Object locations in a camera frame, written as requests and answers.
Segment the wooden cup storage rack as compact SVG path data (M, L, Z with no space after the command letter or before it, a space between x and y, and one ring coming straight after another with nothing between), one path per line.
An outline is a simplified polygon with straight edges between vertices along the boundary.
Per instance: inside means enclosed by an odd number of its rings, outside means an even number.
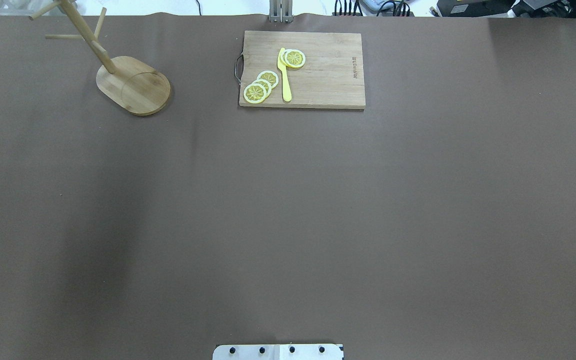
M162 110L172 96L172 86L165 75L148 64L128 55L110 57L99 36L107 9L103 7L94 29L91 29L73 0L53 0L30 14L31 21L58 8L73 23L77 34L46 34L49 40L83 40L99 59L95 82L98 89L119 107L134 116L151 116Z

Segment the yellow plastic knife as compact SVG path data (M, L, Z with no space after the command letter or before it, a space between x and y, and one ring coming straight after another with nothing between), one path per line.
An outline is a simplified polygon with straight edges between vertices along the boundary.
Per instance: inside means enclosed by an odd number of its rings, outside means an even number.
M285 66L283 66L280 62L279 59L277 57L276 60L276 67L279 70L279 72L281 73L281 93L282 93L282 100L285 101L286 103L289 103L292 101L292 92L291 92L291 87L290 87L290 81L288 78L288 70Z

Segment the middle overlapping lemon slice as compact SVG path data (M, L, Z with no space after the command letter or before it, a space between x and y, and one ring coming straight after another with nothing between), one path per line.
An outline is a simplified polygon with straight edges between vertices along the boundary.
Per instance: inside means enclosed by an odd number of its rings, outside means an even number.
M260 85L263 88L263 93L264 96L267 97L270 95L270 93L272 92L272 84L265 79L257 79L254 82L251 83L252 85Z

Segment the lemon slice nearest knife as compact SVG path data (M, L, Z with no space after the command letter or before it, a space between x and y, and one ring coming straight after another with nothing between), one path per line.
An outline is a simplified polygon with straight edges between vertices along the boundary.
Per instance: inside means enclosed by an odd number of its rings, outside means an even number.
M277 85L279 84L279 80L280 80L278 74L272 70L261 71L257 75L256 79L257 80L265 80L266 82L270 83L270 87L272 89L277 87Z

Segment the bamboo cutting board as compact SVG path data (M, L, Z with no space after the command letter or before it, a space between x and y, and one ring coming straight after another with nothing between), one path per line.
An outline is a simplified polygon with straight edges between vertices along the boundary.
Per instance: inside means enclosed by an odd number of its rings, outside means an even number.
M297 49L306 56L301 68L287 67L292 100L282 99L281 72L277 68L281 48ZM256 107L275 109L363 110L366 107L362 35L341 32L246 30L242 48L243 69L238 102L243 90L258 74L270 70L279 82Z

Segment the lemon slice under knife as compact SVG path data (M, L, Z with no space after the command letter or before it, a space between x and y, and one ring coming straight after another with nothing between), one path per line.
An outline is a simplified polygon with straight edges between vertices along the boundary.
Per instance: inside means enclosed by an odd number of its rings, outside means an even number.
M299 69L306 64L306 55L297 48L286 48L283 52L282 59L288 68Z

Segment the lemon slice beside knife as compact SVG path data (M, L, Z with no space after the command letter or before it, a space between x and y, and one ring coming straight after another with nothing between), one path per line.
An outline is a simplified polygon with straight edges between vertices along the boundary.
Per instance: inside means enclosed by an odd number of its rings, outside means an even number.
M287 64L286 59L285 59L285 52L286 52L286 49L281 48L281 50L279 51L279 54L278 54L278 61L279 61L279 63L282 64L282 66L288 68L288 64Z

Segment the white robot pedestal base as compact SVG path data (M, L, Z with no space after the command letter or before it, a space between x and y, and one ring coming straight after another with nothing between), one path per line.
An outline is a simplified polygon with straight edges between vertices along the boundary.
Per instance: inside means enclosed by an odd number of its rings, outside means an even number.
M342 344L222 344L215 347L213 360L343 360Z

